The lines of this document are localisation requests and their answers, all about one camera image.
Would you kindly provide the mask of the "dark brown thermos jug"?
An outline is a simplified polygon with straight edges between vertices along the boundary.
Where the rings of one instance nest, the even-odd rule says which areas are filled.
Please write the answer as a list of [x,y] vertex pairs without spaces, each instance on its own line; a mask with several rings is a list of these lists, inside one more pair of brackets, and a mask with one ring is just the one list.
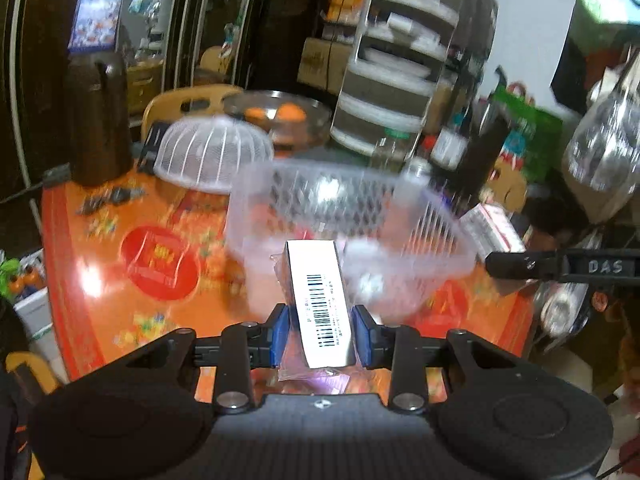
[[127,71],[117,52],[70,57],[65,79],[70,176],[84,188],[126,174],[132,167]]

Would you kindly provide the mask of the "right orange fruit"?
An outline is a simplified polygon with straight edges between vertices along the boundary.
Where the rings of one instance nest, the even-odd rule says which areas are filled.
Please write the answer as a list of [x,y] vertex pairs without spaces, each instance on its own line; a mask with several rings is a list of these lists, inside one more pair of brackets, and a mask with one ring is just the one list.
[[276,119],[279,122],[304,122],[306,118],[303,107],[295,103],[285,102],[277,109]]

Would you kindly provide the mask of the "orange fruit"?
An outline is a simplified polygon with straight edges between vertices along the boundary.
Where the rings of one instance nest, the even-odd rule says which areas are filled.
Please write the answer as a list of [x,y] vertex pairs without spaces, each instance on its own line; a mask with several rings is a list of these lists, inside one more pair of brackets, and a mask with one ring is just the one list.
[[267,111],[262,107],[249,107],[244,110],[244,117],[249,122],[263,122],[268,118]]
[[285,102],[277,109],[276,119],[279,122],[304,122],[306,118],[303,107],[295,103]]

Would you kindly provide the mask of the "white tiered food rack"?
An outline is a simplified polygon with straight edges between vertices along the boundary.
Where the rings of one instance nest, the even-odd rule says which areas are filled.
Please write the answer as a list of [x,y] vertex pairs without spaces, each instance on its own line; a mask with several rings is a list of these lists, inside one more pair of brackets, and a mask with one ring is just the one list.
[[330,135],[369,156],[399,134],[412,151],[465,0],[364,0]]

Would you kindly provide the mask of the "white barcode cigarette box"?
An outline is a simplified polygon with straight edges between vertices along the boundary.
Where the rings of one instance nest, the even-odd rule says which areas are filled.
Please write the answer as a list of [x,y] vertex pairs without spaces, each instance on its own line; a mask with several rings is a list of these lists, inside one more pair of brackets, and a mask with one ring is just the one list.
[[283,277],[307,366],[318,370],[354,365],[352,322],[335,243],[289,240],[283,251]]

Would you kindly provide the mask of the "white dome mesh cover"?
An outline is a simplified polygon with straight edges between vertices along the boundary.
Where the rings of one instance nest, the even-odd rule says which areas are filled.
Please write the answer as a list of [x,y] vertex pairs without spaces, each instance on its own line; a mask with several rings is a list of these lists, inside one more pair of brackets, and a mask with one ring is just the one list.
[[268,134],[249,122],[227,115],[186,117],[164,133],[153,171],[179,188],[228,194],[243,167],[273,155]]

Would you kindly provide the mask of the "wooden chair back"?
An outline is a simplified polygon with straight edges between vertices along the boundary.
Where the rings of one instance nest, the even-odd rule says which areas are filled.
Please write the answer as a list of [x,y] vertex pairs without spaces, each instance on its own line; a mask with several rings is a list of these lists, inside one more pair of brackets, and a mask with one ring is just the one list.
[[157,122],[175,122],[184,116],[212,116],[224,112],[222,101],[226,96],[243,92],[233,84],[206,84],[163,92],[145,107],[141,140],[145,141],[152,125]]

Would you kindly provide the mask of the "key bunch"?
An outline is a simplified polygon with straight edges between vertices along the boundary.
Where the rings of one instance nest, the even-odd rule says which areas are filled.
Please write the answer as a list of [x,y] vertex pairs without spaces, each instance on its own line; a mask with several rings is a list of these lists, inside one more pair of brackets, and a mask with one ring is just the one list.
[[108,188],[101,193],[86,197],[77,213],[82,216],[91,216],[107,205],[120,206],[142,196],[145,196],[143,188],[125,188],[124,186],[115,186],[114,188]]

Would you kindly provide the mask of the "clear plastic bag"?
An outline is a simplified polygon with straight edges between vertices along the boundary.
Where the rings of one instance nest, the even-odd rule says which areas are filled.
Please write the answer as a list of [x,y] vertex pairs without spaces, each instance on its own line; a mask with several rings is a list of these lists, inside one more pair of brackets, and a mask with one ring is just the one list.
[[639,186],[639,52],[612,88],[596,85],[562,156],[562,177],[592,224],[612,219]]

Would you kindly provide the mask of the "blue wall calendar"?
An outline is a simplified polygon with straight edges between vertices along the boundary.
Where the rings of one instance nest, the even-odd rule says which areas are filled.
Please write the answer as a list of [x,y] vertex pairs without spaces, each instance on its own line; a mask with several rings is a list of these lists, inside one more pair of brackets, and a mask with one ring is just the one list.
[[70,53],[114,50],[122,0],[77,0]]

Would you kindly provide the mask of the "steel bowl with oranges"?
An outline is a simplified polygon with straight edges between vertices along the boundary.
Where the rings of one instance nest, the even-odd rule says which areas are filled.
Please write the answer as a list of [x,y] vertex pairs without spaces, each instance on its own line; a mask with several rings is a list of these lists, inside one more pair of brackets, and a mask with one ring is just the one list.
[[332,112],[319,101],[281,91],[244,91],[222,99],[224,112],[268,134],[278,150],[299,151],[326,143]]

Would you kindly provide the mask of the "clear plastic basket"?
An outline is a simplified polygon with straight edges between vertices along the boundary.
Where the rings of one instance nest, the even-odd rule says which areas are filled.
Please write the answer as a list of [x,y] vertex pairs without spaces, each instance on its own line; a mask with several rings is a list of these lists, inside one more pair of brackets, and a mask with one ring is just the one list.
[[423,181],[303,159],[254,162],[232,184],[226,247],[242,263],[250,312],[283,301],[276,261],[288,240],[332,240],[346,294],[385,321],[402,321],[476,253]]

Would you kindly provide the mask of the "red white cigarette box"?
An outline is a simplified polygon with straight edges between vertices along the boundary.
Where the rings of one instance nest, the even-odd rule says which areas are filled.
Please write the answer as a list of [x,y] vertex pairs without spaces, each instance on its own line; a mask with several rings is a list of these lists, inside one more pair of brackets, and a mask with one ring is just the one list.
[[500,206],[478,204],[460,218],[460,224],[472,240],[480,261],[492,252],[526,251],[521,237]]

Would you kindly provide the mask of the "green gift bag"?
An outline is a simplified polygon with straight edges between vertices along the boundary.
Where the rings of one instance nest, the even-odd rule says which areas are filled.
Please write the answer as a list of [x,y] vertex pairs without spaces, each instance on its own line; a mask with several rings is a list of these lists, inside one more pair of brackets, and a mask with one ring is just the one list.
[[558,150],[562,119],[536,107],[535,100],[519,82],[507,87],[500,84],[492,97],[504,105],[510,122],[500,158],[528,183],[544,182]]

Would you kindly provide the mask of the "green lid glass jar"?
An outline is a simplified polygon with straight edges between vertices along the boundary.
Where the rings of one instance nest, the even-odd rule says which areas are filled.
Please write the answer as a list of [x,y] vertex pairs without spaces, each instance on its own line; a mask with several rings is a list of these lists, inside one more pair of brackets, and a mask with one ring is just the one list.
[[391,128],[384,129],[384,136],[376,142],[369,167],[399,174],[410,155],[416,136],[413,133]]

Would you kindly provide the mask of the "left orange fruit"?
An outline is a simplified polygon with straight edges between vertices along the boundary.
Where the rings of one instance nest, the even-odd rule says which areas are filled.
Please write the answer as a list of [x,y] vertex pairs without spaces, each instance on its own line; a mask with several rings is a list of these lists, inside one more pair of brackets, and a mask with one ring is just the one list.
[[262,107],[249,107],[244,110],[244,117],[249,122],[263,122],[268,118],[267,111]]

